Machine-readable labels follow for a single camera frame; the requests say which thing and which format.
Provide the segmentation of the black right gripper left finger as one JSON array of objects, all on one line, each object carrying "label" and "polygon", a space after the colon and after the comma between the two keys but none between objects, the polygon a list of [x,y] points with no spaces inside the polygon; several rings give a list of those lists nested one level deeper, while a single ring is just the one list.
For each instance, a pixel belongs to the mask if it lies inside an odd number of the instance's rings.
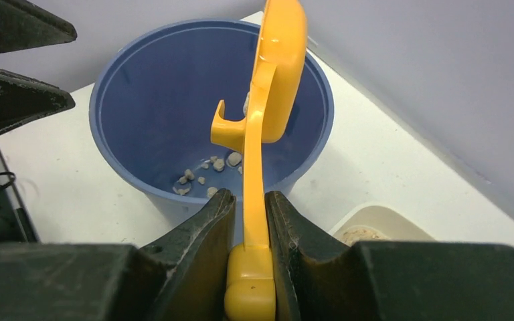
[{"label": "black right gripper left finger", "polygon": [[0,320],[223,320],[236,198],[144,247],[0,243]]}]

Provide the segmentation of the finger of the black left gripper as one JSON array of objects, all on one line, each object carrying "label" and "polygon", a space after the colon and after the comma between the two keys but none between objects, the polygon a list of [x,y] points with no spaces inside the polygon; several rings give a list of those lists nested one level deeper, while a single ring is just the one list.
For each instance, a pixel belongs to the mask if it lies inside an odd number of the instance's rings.
[{"label": "finger of the black left gripper", "polygon": [[0,135],[75,107],[70,93],[0,69]]},{"label": "finger of the black left gripper", "polygon": [[75,27],[30,1],[0,0],[0,54],[70,43]]}]

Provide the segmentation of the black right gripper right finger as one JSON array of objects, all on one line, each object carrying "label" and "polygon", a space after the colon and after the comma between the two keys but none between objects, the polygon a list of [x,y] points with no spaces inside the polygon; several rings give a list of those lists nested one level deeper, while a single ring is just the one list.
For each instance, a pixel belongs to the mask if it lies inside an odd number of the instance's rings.
[{"label": "black right gripper right finger", "polygon": [[514,247],[347,246],[278,191],[265,196],[277,320],[514,320]]}]

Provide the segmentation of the white plastic litter tray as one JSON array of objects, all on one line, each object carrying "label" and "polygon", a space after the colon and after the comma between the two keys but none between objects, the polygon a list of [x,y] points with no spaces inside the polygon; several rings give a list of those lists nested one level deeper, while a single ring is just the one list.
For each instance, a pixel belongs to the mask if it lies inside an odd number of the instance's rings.
[{"label": "white plastic litter tray", "polygon": [[340,241],[349,227],[363,225],[376,229],[389,237],[380,241],[434,241],[423,229],[390,207],[377,203],[364,203],[352,209],[329,234]]}]

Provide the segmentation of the blue plastic bucket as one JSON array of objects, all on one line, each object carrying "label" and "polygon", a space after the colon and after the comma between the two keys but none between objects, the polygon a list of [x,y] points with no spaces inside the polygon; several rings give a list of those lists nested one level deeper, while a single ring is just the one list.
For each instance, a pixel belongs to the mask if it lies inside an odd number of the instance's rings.
[{"label": "blue plastic bucket", "polygon": [[106,162],[174,225],[198,212],[210,187],[242,196],[242,174],[201,164],[226,158],[211,143],[220,101],[244,118],[260,28],[234,20],[183,21],[122,48],[96,81],[90,129]]}]

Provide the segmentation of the yellow slotted litter scoop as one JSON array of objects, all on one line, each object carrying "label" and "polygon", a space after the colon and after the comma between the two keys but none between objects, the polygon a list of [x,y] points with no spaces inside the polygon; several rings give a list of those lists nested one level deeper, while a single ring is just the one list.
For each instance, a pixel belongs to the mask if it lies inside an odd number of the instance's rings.
[{"label": "yellow slotted litter scoop", "polygon": [[307,50],[307,19],[298,1],[267,1],[243,120],[224,117],[220,100],[211,142],[242,154],[243,242],[229,255],[224,297],[228,320],[274,320],[276,289],[264,201],[262,144],[286,129]]}]

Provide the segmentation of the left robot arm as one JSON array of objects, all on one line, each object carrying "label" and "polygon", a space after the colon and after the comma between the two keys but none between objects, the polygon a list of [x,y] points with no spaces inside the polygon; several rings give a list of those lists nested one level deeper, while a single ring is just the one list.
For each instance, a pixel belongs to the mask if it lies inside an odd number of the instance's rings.
[{"label": "left robot arm", "polygon": [[[0,54],[69,43],[75,27],[30,1],[0,1]],[[0,136],[75,105],[57,86],[0,69]],[[0,242],[38,241],[31,219],[0,150]]]}]

